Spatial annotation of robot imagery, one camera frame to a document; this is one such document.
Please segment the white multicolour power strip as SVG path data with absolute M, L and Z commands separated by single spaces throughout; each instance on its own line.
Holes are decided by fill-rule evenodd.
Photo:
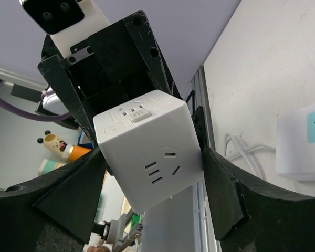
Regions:
M 315 104 L 277 120 L 275 170 L 295 181 L 315 181 Z

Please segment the white cube socket adapter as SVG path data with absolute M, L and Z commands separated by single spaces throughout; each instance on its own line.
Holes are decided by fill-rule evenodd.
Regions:
M 107 112 L 93 118 L 100 151 L 132 210 L 142 213 L 194 184 L 182 156 L 197 148 L 187 103 L 163 91 L 126 117 Z

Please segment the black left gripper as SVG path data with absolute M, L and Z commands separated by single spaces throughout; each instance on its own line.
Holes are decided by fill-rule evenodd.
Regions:
M 54 54 L 37 66 L 94 147 L 94 116 L 141 110 L 152 87 L 182 98 L 146 13 L 122 21 L 72 46 L 68 57 Z

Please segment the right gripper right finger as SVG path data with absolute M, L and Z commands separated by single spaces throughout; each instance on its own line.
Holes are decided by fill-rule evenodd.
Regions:
M 270 184 L 209 147 L 203 161 L 222 251 L 315 251 L 315 197 Z

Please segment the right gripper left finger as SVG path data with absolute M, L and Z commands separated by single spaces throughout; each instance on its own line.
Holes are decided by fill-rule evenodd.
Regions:
M 82 251 L 90 240 L 106 166 L 94 149 L 0 191 L 0 251 Z

